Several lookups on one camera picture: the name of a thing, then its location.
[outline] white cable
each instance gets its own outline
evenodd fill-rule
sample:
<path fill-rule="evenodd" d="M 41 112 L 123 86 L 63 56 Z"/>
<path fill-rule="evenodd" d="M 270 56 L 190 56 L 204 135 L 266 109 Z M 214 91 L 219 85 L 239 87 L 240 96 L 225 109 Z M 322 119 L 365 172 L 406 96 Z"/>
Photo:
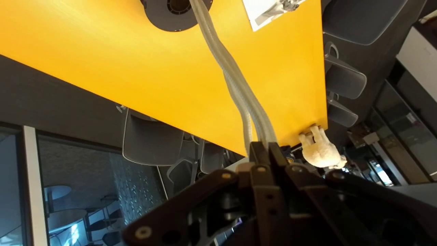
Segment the white cable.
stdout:
<path fill-rule="evenodd" d="M 240 111 L 242 117 L 244 119 L 244 113 L 250 113 L 257 128 L 258 139 L 262 141 L 265 147 L 268 147 L 268 142 L 276 142 L 276 135 L 269 117 L 266 116 L 257 97 L 249 87 L 243 74 L 240 72 L 231 53 L 220 42 L 205 4 L 201 0 L 190 0 L 190 3 L 193 12 L 199 23 L 205 41 L 210 52 L 216 57 L 216 61 L 225 74 L 228 90 L 231 96 L 234 93 L 232 98 L 235 104 L 239 106 L 239 109 L 240 106 L 243 106 L 243 111 Z"/>

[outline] bolt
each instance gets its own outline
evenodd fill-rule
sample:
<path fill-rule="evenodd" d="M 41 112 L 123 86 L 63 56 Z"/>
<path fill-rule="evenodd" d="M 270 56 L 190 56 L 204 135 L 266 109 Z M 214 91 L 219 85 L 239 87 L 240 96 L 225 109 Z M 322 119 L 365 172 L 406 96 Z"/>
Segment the bolt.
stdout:
<path fill-rule="evenodd" d="M 143 227 L 139 227 L 137 231 L 135 231 L 135 238 L 137 239 L 146 239 L 146 238 L 150 238 L 152 236 L 152 228 L 148 227 L 148 225 L 143 225 Z"/>
<path fill-rule="evenodd" d="M 225 173 L 221 175 L 221 179 L 231 179 L 231 178 L 232 178 L 232 175 L 228 173 L 228 172 L 225 172 Z"/>
<path fill-rule="evenodd" d="M 257 171 L 258 172 L 266 172 L 268 169 L 265 167 L 258 167 Z"/>

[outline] gray cable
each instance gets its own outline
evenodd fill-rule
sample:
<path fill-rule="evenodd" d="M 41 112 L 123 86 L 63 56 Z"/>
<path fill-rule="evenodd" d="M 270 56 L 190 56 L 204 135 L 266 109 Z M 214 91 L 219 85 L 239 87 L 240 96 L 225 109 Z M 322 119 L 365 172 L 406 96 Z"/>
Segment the gray cable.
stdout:
<path fill-rule="evenodd" d="M 250 116 L 250 112 L 247 111 L 247 106 L 244 105 L 244 102 L 238 100 L 240 96 L 236 91 L 234 83 L 229 82 L 227 75 L 224 75 L 224 78 L 225 78 L 229 94 L 231 94 L 238 111 L 240 112 L 240 117 L 243 121 L 244 149 L 246 149 L 246 153 L 249 154 L 249 143 L 251 142 L 251 128 L 250 128 L 251 116 Z"/>
<path fill-rule="evenodd" d="M 265 113 L 259 101 L 249 87 L 243 74 L 240 72 L 231 53 L 220 42 L 205 4 L 201 0 L 190 0 L 190 3 L 193 12 L 199 23 L 205 41 L 210 52 L 216 57 L 216 61 L 225 74 L 228 90 L 231 96 L 234 94 L 232 100 L 235 101 L 239 109 L 243 109 L 240 111 L 243 119 L 246 117 L 244 113 L 250 113 L 257 128 L 258 139 L 262 141 L 265 147 L 268 147 L 268 142 L 276 142 L 276 135 L 268 115 Z"/>

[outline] metal frame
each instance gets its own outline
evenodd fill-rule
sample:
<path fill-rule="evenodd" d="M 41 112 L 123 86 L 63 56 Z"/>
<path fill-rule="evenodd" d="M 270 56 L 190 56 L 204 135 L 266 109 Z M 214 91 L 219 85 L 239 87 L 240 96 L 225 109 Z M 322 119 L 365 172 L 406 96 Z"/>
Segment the metal frame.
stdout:
<path fill-rule="evenodd" d="M 27 187 L 29 187 L 29 199 L 30 199 L 29 205 L 30 205 L 30 217 L 31 217 L 33 244 L 48 244 L 36 128 L 25 126 L 23 137 L 25 137 L 25 150 L 26 150 Z"/>
<path fill-rule="evenodd" d="M 290 165 L 275 142 L 269 150 L 253 142 L 250 161 L 238 173 L 214 171 L 148 212 L 127 225 L 124 242 L 209 244 L 235 225 L 225 244 L 437 242 L 437 210 L 430 205 L 341 171 L 322 179 Z"/>
<path fill-rule="evenodd" d="M 384 147 L 378 142 L 373 143 L 371 147 L 380 154 L 380 157 L 382 158 L 384 164 L 396 176 L 397 182 L 402 186 L 407 186 L 408 184 L 407 179 L 404 178 L 402 171 L 393 164 L 393 161 L 391 160 L 388 153 L 384 150 Z"/>

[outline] white object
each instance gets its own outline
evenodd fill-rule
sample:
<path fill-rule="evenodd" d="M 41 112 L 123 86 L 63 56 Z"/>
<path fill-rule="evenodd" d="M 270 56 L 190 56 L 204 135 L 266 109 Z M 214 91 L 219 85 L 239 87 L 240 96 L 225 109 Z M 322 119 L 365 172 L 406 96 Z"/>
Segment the white object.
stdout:
<path fill-rule="evenodd" d="M 430 14 L 427 14 L 427 15 L 423 16 L 422 19 L 419 19 L 419 22 L 423 24 L 423 23 L 426 23 L 427 20 L 430 20 L 430 19 L 433 19 L 433 18 L 436 18 L 436 16 L 437 16 L 437 9 L 433 11 L 433 12 L 430 12 Z"/>
<path fill-rule="evenodd" d="M 250 168 L 243 168 L 242 169 L 242 164 L 247 164 L 247 165 L 244 165 L 244 167 L 251 167 L 253 164 L 251 162 L 249 162 L 249 158 L 247 157 L 244 157 L 244 158 L 240 158 L 240 160 L 238 160 L 238 161 L 235 161 L 235 162 L 232 162 L 231 165 L 228 165 L 225 169 L 229 169 L 229 171 L 232 171 L 232 172 L 242 172 L 242 171 L 249 171 Z"/>
<path fill-rule="evenodd" d="M 410 30 L 397 60 L 437 101 L 437 49 L 415 27 Z"/>
<path fill-rule="evenodd" d="M 296 9 L 305 0 L 243 0 L 253 31 L 270 23 L 288 11 Z"/>
<path fill-rule="evenodd" d="M 302 154 L 306 161 L 317 168 L 340 169 L 346 165 L 346 157 L 329 142 L 324 128 L 311 126 L 310 132 L 300 134 Z"/>

